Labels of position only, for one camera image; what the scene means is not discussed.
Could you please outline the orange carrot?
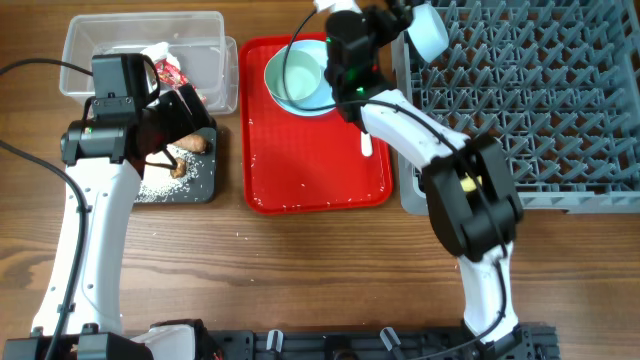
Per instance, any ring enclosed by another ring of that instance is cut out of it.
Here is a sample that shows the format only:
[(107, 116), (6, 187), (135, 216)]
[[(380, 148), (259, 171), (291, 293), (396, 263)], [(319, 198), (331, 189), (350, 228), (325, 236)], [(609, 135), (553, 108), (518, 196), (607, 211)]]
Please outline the orange carrot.
[(197, 134), (187, 135), (173, 142), (172, 145), (192, 153), (205, 153), (209, 149), (208, 140)]

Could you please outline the red snack wrapper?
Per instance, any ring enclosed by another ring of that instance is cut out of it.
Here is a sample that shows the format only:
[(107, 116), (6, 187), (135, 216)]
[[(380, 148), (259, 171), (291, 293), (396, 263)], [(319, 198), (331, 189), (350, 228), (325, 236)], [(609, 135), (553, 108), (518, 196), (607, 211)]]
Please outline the red snack wrapper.
[(191, 85), (188, 77), (167, 59), (156, 62), (155, 69), (158, 72), (160, 81), (173, 90), (178, 90), (185, 85)]

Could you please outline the light blue bowl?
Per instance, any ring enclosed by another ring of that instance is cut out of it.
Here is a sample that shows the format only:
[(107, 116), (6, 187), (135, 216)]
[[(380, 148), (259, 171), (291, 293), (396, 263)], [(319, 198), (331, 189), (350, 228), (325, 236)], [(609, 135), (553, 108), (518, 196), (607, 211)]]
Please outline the light blue bowl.
[(417, 53), (427, 63), (433, 62), (449, 48), (448, 31), (442, 18), (430, 4), (413, 8), (413, 21), (407, 32)]

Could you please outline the brown food scrap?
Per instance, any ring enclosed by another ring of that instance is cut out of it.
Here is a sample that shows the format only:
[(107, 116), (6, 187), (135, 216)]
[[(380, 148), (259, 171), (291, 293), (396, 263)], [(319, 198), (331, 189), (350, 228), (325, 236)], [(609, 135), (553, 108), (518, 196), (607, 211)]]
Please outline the brown food scrap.
[(188, 162), (183, 158), (176, 159), (176, 167), (170, 171), (170, 176), (174, 179), (183, 178), (188, 171)]

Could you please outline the pile of white rice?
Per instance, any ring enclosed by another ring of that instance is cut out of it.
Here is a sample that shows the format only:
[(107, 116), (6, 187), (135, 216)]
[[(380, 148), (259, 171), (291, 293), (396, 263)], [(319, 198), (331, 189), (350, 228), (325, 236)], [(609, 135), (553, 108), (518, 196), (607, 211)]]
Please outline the pile of white rice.
[(167, 151), (175, 160), (183, 158), (188, 162), (187, 174), (183, 178), (174, 179), (170, 176), (169, 169), (147, 165), (135, 202), (149, 204), (208, 201), (214, 189), (215, 156), (192, 153), (173, 145), (168, 145)]

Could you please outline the white tissue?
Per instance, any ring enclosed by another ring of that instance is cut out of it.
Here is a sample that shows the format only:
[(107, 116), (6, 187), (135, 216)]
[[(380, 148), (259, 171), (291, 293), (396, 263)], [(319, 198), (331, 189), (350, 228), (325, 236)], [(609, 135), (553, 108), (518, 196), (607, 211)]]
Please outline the white tissue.
[(148, 46), (141, 51), (141, 54), (149, 57), (153, 63), (167, 60), (171, 56), (167, 42), (160, 42)]

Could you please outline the light blue plate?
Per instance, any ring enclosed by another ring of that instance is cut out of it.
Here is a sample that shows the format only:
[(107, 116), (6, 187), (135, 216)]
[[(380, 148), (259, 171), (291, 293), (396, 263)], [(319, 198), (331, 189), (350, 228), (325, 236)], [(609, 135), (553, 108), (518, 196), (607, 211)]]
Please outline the light blue plate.
[[(287, 50), (287, 47), (283, 47), (279, 52), (285, 50)], [(319, 40), (296, 41), (293, 43), (291, 50), (301, 50), (307, 52), (318, 61), (318, 63), (322, 67), (320, 87), (312, 96), (300, 102), (283, 102), (277, 100), (267, 89), (271, 98), (278, 106), (291, 114), (303, 117), (315, 117), (328, 113), (333, 108), (335, 102), (332, 98), (331, 87), (324, 77), (324, 72), (328, 63), (326, 44)]]

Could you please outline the mint green bowl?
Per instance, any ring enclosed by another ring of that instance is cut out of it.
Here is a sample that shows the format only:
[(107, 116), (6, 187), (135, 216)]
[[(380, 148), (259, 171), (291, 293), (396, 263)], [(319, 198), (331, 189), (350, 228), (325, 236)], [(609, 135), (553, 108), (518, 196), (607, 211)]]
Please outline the mint green bowl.
[(309, 53), (285, 50), (272, 57), (264, 71), (264, 82), (271, 95), (283, 102), (300, 102), (320, 87), (322, 67)]

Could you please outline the yellow plastic cup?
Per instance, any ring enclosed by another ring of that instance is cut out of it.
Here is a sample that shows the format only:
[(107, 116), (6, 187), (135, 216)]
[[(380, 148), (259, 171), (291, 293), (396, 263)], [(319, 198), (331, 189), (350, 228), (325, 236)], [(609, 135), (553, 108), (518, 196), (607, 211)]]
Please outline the yellow plastic cup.
[(466, 173), (462, 178), (460, 178), (459, 181), (460, 181), (462, 190), (465, 193), (472, 193), (482, 186), (481, 176), (470, 176), (468, 173)]

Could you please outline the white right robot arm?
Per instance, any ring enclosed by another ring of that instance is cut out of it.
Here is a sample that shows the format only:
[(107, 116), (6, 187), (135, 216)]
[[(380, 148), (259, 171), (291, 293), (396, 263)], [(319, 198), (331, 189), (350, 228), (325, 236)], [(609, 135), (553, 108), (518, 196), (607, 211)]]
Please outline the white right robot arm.
[(380, 48), (402, 34), (422, 60), (440, 56), (450, 45), (441, 16), (419, 1), (390, 1), (381, 9), (316, 0), (314, 7), (329, 14), (325, 78), (337, 111), (420, 170), (433, 231), (460, 266), (465, 327), (476, 341), (496, 344), (518, 324), (509, 267), (523, 217), (502, 146), (487, 134), (471, 138), (438, 123), (379, 68)]

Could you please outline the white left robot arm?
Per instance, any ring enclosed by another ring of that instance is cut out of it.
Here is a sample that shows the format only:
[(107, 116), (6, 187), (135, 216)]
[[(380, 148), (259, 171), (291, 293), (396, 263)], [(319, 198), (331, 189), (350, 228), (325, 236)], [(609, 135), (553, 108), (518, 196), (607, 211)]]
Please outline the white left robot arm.
[(49, 289), (26, 338), (6, 342), (7, 359), (212, 359), (202, 321), (175, 320), (127, 338), (120, 272), (129, 217), (147, 155), (211, 124), (187, 84), (162, 96), (106, 94), (85, 102), (61, 142), (67, 200)]

